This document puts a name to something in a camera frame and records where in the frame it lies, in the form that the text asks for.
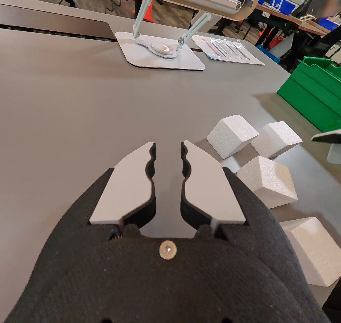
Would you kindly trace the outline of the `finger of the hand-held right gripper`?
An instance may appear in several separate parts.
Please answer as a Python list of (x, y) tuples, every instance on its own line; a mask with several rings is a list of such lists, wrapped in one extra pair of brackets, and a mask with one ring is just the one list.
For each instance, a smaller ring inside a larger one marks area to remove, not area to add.
[(311, 138), (312, 142), (323, 142), (330, 144), (327, 161), (332, 164), (341, 164), (341, 130), (333, 130), (316, 134)]

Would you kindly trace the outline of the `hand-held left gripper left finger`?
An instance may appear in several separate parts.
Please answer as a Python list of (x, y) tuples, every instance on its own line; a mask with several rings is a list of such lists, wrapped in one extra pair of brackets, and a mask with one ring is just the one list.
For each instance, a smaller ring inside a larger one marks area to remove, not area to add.
[(155, 211), (139, 223), (133, 218), (155, 197), (152, 177), (156, 159), (156, 143), (147, 142), (119, 161), (89, 219), (92, 225), (115, 224), (123, 228), (129, 223), (143, 227), (155, 216)]

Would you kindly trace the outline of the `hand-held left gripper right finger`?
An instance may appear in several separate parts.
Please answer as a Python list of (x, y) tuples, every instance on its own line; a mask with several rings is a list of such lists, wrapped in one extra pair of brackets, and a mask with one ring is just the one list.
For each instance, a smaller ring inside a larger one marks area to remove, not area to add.
[(181, 159), (183, 220), (195, 230), (209, 226), (213, 233), (224, 224), (245, 224), (245, 215), (220, 163), (190, 141), (181, 143)]

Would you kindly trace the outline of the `white foam cube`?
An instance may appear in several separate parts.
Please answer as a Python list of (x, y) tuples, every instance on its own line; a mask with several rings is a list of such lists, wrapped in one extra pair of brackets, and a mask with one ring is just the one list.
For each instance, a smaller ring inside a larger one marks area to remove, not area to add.
[(221, 119), (208, 134), (207, 141), (222, 159), (247, 146), (259, 133), (240, 115)]
[(221, 160), (219, 163), (223, 168), (228, 168), (234, 174), (236, 174), (241, 169), (241, 165), (234, 155)]
[(302, 139), (284, 122), (266, 124), (250, 144), (258, 155), (272, 159), (302, 143)]
[(308, 284), (330, 287), (341, 275), (341, 249), (316, 217), (280, 223)]
[(273, 160), (257, 156), (241, 167), (236, 176), (268, 209), (298, 200), (289, 169)]

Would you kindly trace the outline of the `grey desk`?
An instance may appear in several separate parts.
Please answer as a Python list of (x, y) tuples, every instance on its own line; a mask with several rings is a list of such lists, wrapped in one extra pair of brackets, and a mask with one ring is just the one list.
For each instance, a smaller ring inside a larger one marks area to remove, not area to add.
[(252, 44), (264, 66), (212, 61), (205, 70), (143, 69), (115, 42), (1, 30), (1, 322), (69, 207), (110, 167), (147, 142), (157, 158), (150, 237), (191, 238), (180, 214), (181, 142), (221, 161), (206, 137), (241, 115), (257, 131), (285, 121), (303, 140), (276, 161), (298, 201), (271, 211), (279, 221), (317, 217), (340, 245), (340, 166), (318, 130), (276, 92), (289, 74)]

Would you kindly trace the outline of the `green plastic bin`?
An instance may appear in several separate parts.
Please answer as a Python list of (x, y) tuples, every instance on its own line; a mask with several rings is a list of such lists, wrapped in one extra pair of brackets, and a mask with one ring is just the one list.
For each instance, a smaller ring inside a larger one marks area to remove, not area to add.
[(306, 56), (277, 91), (322, 133), (341, 128), (341, 67)]

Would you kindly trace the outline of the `wooden side table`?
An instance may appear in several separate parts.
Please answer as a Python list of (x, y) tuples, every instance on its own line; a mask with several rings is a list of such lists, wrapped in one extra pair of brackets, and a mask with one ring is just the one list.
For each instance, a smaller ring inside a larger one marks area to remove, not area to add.
[(325, 35), (330, 33), (329, 30), (320, 26), (312, 20), (302, 21), (292, 15), (285, 15), (275, 9), (259, 4), (256, 5), (256, 9), (261, 12), (270, 14), (270, 17), (265, 20), (266, 28), (263, 31), (262, 35), (259, 37), (255, 46), (265, 43), (265, 47), (267, 48), (271, 40), (275, 37), (278, 31), (285, 26), (286, 23), (291, 23), (295, 30), (304, 31), (307, 33), (318, 35), (320, 37), (324, 37)]

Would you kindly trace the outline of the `laminated paper sheet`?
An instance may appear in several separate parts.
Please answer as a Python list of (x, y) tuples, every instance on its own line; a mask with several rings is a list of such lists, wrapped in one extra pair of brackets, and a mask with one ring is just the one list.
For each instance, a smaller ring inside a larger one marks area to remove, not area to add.
[(265, 63), (254, 57), (240, 42), (202, 35), (193, 35), (191, 39), (211, 60), (249, 65), (265, 65)]

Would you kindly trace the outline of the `white document stand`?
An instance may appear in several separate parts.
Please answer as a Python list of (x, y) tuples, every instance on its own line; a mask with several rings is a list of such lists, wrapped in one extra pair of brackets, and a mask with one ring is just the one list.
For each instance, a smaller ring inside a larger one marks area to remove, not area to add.
[(258, 0), (164, 0), (204, 13), (178, 39), (167, 39), (142, 35), (140, 27), (151, 0), (143, 0), (131, 32), (118, 31), (116, 40), (126, 60), (137, 67), (156, 69), (180, 69), (203, 71), (205, 66), (186, 44), (213, 15), (232, 20), (245, 19), (250, 15)]

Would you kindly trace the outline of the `orange traffic cone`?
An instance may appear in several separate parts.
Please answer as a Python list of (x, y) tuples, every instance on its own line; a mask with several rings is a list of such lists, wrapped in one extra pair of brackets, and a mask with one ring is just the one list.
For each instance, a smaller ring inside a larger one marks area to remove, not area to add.
[(144, 15), (143, 21), (156, 23), (156, 21), (152, 18), (152, 11), (153, 11), (153, 0), (151, 0), (150, 5), (147, 8), (147, 11)]

